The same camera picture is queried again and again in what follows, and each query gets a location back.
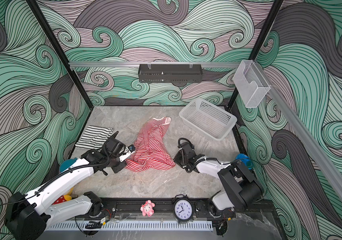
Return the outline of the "black white striped tank top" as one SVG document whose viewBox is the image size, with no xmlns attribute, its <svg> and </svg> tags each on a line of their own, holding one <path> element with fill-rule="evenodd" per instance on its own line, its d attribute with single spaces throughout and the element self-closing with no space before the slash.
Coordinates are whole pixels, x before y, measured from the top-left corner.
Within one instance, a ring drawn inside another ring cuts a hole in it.
<svg viewBox="0 0 342 240">
<path fill-rule="evenodd" d="M 99 149 L 112 136 L 113 128 L 88 126 L 81 135 L 76 148 Z"/>
</svg>

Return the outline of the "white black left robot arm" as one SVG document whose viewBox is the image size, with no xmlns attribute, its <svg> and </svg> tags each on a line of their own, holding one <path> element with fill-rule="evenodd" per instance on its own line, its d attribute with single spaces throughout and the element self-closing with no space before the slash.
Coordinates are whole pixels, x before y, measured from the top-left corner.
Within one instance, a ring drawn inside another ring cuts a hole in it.
<svg viewBox="0 0 342 240">
<path fill-rule="evenodd" d="M 4 224 L 17 240 L 35 240 L 52 225 L 77 216 L 103 218 L 105 209 L 100 197 L 93 192 L 57 204 L 56 201 L 82 180 L 96 172 L 111 168 L 114 173 L 123 170 L 126 160 L 135 153 L 134 145 L 126 146 L 109 137 L 99 149 L 90 149 L 65 171 L 38 188 L 25 194 L 17 192 L 9 198 Z"/>
</svg>

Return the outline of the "red white striped tank top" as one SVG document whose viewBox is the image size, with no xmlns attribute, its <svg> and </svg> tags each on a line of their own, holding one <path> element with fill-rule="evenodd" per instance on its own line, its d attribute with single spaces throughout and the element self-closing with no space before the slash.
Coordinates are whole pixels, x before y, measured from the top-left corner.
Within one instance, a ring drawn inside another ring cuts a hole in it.
<svg viewBox="0 0 342 240">
<path fill-rule="evenodd" d="M 135 153 L 127 160 L 126 168 L 132 172 L 149 169 L 170 170 L 176 163 L 168 153 L 163 138 L 172 119 L 151 118 L 140 129 L 134 142 Z"/>
</svg>

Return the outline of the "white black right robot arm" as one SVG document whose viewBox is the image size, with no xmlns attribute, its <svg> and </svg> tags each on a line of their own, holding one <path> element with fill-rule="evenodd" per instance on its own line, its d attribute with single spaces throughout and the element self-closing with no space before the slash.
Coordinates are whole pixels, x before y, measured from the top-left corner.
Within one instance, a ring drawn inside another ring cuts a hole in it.
<svg viewBox="0 0 342 240">
<path fill-rule="evenodd" d="M 262 197 L 262 185 L 244 163 L 249 158 L 220 162 L 216 158 L 196 154 L 195 146 L 186 138 L 178 139 L 178 149 L 174 162 L 187 173 L 206 174 L 220 180 L 224 190 L 214 194 L 204 207 L 212 217 L 221 217 L 225 210 L 244 210 Z"/>
</svg>

